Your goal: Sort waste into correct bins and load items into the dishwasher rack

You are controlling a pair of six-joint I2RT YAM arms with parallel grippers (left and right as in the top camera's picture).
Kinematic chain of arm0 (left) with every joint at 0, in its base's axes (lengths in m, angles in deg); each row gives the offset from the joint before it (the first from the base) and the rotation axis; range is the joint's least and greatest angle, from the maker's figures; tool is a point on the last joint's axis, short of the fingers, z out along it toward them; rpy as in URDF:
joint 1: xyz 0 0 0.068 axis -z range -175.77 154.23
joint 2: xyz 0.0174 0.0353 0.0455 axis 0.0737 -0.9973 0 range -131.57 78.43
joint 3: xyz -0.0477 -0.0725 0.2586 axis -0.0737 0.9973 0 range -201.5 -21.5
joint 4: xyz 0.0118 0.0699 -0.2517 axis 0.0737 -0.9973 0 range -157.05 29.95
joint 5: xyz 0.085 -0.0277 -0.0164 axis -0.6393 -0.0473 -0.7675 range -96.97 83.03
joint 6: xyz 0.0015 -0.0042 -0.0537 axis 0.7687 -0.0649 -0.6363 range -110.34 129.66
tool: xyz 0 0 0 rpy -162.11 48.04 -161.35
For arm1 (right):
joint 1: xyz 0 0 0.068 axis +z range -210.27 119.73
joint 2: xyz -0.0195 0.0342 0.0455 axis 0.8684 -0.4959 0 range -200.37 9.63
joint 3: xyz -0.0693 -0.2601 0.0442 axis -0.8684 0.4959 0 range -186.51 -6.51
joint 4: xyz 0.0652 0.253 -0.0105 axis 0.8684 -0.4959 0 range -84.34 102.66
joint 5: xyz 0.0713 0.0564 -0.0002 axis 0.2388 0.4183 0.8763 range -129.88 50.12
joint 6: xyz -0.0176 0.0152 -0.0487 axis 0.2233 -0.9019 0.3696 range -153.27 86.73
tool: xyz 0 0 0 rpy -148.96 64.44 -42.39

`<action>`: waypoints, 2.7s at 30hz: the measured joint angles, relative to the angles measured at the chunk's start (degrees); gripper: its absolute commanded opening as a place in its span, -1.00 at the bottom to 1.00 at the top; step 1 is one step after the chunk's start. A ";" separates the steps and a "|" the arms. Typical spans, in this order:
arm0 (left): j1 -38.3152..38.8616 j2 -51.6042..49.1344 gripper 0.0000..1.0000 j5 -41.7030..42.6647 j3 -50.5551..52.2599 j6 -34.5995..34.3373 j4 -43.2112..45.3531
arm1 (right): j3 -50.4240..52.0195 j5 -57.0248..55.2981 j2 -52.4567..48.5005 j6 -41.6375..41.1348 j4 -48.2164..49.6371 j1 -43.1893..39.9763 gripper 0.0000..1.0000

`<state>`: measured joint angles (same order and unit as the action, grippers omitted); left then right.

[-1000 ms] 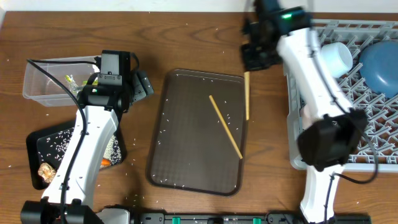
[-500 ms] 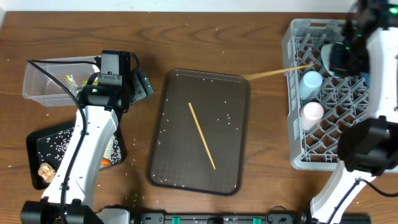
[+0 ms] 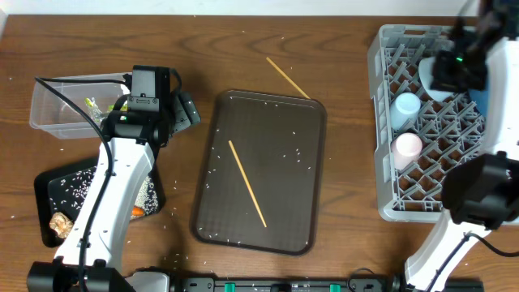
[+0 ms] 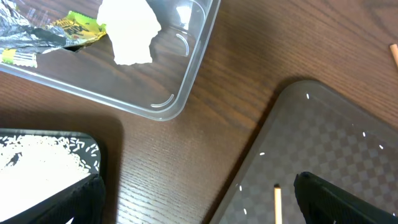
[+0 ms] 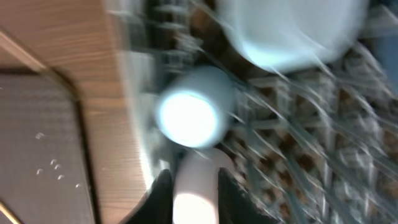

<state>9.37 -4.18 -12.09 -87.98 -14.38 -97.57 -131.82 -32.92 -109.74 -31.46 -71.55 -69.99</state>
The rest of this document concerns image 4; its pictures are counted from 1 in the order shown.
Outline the yellow green snack wrapper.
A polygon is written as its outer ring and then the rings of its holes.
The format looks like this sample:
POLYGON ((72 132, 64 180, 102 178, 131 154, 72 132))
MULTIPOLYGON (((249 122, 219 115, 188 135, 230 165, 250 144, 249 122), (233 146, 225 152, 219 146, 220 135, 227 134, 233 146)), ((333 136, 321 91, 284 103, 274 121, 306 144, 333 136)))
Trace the yellow green snack wrapper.
POLYGON ((54 50, 77 51, 106 34, 105 25, 76 11, 51 21, 48 12, 22 14, 15 1, 1 1, 1 63, 37 67, 37 55, 54 50))

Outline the white napkin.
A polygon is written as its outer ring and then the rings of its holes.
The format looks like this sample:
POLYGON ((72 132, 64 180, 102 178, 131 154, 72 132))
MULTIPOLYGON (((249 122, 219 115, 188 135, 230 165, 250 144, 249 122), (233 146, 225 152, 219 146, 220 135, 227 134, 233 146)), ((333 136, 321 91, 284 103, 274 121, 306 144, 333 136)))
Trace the white napkin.
POLYGON ((153 61, 150 43, 161 26, 146 0, 103 0, 96 21, 105 25, 116 64, 153 61))

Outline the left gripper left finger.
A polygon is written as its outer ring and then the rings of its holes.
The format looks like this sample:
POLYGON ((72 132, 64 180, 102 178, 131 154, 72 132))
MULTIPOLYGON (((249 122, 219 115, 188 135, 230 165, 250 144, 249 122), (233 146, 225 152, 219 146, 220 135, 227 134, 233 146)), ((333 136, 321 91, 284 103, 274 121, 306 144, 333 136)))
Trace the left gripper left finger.
POLYGON ((90 174, 59 193, 11 217, 5 224, 100 224, 106 187, 99 174, 90 174))

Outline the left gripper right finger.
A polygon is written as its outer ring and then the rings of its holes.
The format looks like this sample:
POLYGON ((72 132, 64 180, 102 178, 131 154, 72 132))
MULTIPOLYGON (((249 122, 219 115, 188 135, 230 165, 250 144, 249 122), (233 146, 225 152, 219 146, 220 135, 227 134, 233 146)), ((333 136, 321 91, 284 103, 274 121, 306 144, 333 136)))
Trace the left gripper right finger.
POLYGON ((307 224, 397 224, 397 217, 312 174, 296 175, 294 190, 307 224))

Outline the white rice pile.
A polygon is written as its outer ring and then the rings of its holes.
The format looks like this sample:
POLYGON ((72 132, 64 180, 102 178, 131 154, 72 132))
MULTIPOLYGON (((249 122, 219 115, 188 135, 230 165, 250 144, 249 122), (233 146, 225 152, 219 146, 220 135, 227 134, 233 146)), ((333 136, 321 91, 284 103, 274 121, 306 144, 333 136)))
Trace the white rice pile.
POLYGON ((83 137, 1 136, 1 221, 100 171, 100 147, 83 137))

